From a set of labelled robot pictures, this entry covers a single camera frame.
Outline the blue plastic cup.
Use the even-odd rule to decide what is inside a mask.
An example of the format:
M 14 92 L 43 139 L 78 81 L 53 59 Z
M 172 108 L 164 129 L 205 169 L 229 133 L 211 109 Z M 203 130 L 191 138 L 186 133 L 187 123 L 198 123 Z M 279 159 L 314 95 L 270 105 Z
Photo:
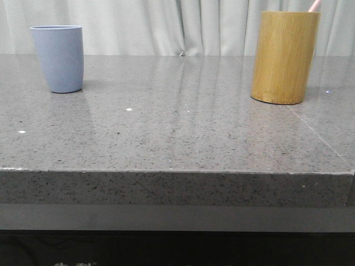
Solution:
M 83 87 L 83 31 L 79 25 L 44 25 L 31 28 L 45 80 L 53 93 Z

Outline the pink chopstick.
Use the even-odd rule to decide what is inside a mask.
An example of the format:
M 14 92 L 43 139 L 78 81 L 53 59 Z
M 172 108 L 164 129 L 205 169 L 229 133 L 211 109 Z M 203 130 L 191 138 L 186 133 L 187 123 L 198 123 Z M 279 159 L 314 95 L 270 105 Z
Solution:
M 322 2 L 322 0 L 314 0 L 314 2 L 312 3 L 312 5 L 311 5 L 310 8 L 308 9 L 308 12 L 315 12 L 321 2 Z

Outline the white curtain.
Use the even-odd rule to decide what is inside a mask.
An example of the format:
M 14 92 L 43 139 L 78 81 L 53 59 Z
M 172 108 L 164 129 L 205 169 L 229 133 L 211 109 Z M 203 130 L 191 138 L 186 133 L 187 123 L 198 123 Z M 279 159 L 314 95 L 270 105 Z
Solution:
M 252 56 L 263 11 L 311 1 L 2 1 L 1 53 L 34 53 L 30 28 L 79 25 L 87 55 Z

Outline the bamboo cylindrical holder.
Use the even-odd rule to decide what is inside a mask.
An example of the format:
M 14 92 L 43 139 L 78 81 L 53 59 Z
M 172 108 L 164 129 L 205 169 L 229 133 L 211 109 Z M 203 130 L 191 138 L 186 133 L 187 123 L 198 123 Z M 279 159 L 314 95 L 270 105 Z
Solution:
M 319 12 L 263 11 L 251 97 L 271 104 L 303 102 L 312 64 Z

